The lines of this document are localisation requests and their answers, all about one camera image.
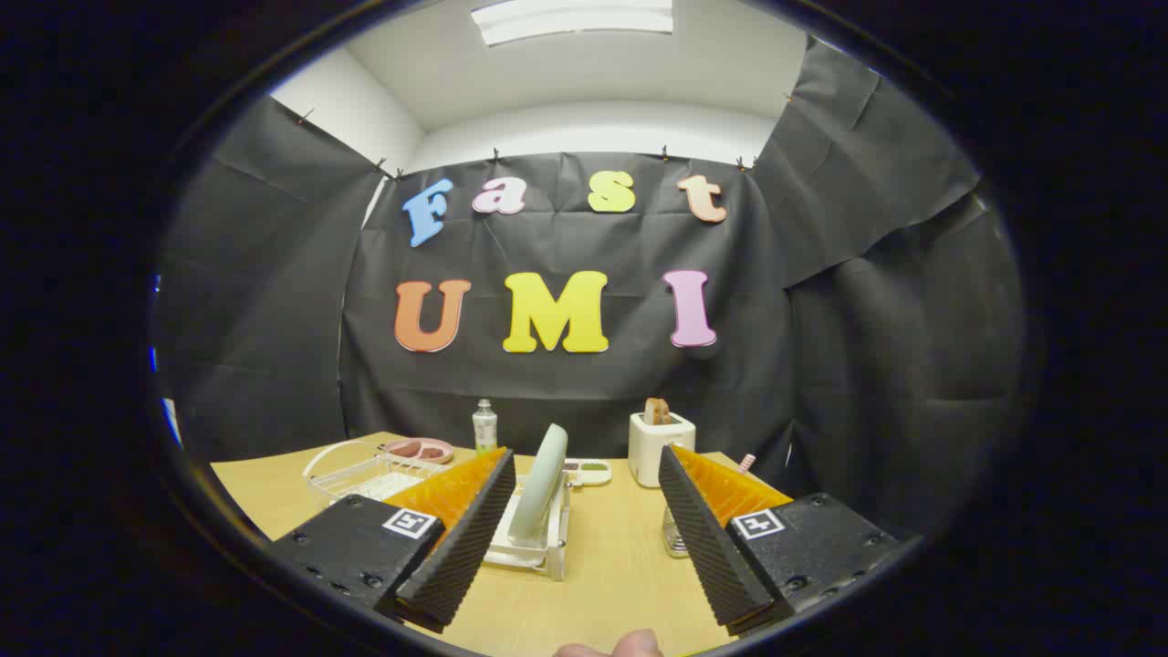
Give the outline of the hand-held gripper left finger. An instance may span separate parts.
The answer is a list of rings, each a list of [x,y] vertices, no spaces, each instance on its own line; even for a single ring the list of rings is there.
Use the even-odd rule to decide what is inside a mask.
[[[345,495],[280,537],[274,554],[343,601],[442,632],[515,483],[513,450],[496,448],[387,498]]]

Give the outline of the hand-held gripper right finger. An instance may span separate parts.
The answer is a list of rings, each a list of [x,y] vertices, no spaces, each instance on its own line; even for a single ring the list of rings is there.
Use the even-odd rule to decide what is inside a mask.
[[[835,599],[901,556],[897,537],[825,492],[793,499],[675,444],[659,482],[705,602],[726,632]]]

